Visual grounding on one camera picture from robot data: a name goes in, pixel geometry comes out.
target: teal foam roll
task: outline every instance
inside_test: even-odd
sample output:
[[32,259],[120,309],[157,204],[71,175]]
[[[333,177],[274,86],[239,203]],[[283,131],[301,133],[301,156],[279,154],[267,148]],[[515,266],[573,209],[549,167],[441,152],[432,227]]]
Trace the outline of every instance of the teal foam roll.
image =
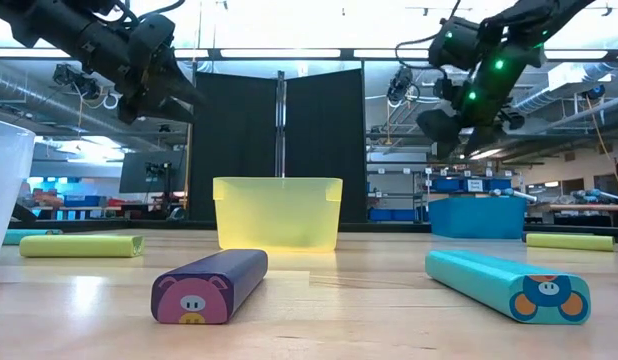
[[471,251],[431,251],[433,279],[523,323],[582,324],[591,313],[580,277]]
[[41,230],[27,230],[27,229],[9,229],[5,234],[5,239],[2,242],[3,245],[20,245],[20,240],[25,236],[32,235],[60,235],[61,230],[57,229],[41,229]]

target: pink pig face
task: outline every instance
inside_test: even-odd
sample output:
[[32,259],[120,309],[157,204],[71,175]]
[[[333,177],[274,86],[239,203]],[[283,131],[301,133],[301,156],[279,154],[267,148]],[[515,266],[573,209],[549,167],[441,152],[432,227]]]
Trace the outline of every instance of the pink pig face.
[[168,324],[222,324],[227,305],[220,290],[227,284],[219,277],[209,280],[187,278],[180,281],[168,276],[158,284],[166,290],[158,304],[158,321]]

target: pig ear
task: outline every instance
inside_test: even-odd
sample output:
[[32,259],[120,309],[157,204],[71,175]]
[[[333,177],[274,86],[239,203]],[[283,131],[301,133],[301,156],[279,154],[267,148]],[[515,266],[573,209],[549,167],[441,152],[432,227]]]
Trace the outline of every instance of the pig ear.
[[162,290],[167,290],[171,285],[175,284],[176,282],[178,282],[176,279],[172,278],[171,276],[167,276],[166,278],[162,279],[162,281],[160,281],[158,287]]
[[222,280],[221,278],[217,276],[211,277],[211,279],[209,279],[209,282],[212,283],[215,287],[217,287],[220,290],[226,290],[229,288],[227,284],[224,282],[224,280]]

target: purple foam block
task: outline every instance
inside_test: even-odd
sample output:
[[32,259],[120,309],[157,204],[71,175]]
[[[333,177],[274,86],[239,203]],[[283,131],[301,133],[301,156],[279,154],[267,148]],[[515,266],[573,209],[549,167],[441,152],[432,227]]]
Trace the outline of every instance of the purple foam block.
[[151,313],[163,324],[224,324],[267,273],[262,250],[225,250],[160,275]]

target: cartoon animal sticker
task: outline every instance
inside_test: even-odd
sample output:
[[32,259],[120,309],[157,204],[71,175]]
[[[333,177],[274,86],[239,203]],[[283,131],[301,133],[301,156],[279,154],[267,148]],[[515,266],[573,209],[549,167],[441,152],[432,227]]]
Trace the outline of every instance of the cartoon animal sticker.
[[158,284],[164,295],[157,320],[170,324],[221,324],[227,321],[227,305],[221,291],[227,284],[219,277],[209,280],[168,276]]
[[522,291],[509,301],[511,313],[520,321],[529,321],[539,307],[557,308],[565,320],[573,322],[584,319],[589,311],[587,299],[572,289],[568,276],[525,276]]

